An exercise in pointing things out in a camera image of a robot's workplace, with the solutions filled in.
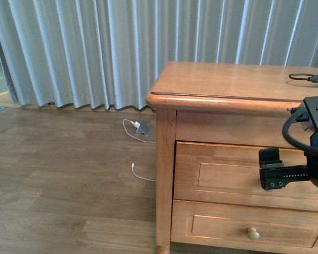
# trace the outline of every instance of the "gray curtain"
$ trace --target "gray curtain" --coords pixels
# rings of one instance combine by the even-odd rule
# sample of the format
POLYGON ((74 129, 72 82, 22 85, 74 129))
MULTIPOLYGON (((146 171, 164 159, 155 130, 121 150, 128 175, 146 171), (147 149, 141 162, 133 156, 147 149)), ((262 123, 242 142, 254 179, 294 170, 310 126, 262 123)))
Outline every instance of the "gray curtain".
POLYGON ((170 60, 318 67, 318 0, 0 0, 22 105, 146 105, 170 60))

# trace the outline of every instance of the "wooden knob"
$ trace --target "wooden knob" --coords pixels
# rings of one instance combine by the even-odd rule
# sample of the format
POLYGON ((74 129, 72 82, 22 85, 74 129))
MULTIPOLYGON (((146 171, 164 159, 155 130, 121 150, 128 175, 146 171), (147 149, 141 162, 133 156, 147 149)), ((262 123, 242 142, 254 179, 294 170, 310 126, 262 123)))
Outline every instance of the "wooden knob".
POLYGON ((248 229, 248 238, 250 240, 258 240, 260 237, 259 233, 257 232, 257 230, 255 228, 249 228, 248 229))

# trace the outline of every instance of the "black device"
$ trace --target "black device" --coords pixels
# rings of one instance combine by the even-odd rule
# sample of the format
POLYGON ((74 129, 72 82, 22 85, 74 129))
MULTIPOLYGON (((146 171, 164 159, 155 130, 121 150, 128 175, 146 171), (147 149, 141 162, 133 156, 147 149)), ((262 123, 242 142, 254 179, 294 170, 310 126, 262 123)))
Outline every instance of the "black device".
POLYGON ((260 182, 266 190, 283 188, 290 182, 307 180, 318 187, 318 96, 304 98, 299 107, 289 110, 291 116, 282 128, 282 135, 292 146, 304 151, 307 164, 284 167, 279 158, 278 148, 260 150, 260 182), (310 137, 310 146, 290 136, 289 128, 295 122, 304 122, 305 129, 314 131, 310 137))

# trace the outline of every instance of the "wooden drawer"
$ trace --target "wooden drawer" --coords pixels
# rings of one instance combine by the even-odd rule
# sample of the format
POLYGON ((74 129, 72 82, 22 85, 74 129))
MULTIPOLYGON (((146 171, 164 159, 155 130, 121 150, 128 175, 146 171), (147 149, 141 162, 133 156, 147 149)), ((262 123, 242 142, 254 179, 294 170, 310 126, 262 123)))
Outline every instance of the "wooden drawer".
POLYGON ((318 253, 318 213, 173 202, 171 240, 277 253, 318 253), (248 229, 260 234, 253 241, 248 229))
MULTIPOLYGON (((289 116, 287 112, 284 115, 264 116, 178 111, 175 139, 293 148, 281 135, 282 126, 289 116)), ((295 123, 290 128, 290 134, 297 140, 309 144, 312 133, 305 132, 300 123, 295 123)))
MULTIPOLYGON (((310 181, 265 191, 260 185, 261 147, 177 142, 174 198, 318 211, 318 188, 310 181)), ((306 164, 295 149, 281 149, 285 166, 306 164)))

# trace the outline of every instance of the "wooden furniture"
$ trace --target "wooden furniture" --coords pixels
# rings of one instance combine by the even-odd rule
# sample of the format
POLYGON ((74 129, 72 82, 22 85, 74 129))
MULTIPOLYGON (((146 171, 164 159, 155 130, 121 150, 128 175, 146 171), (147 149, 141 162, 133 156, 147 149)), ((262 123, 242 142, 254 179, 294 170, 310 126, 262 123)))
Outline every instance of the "wooden furniture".
MULTIPOLYGON (((310 181, 265 191, 258 151, 280 147, 305 164, 281 127, 318 87, 290 80, 316 68, 169 62, 148 104, 157 117, 158 253, 184 242, 276 253, 318 253, 318 188, 310 181)), ((293 124, 292 136, 310 133, 293 124)))

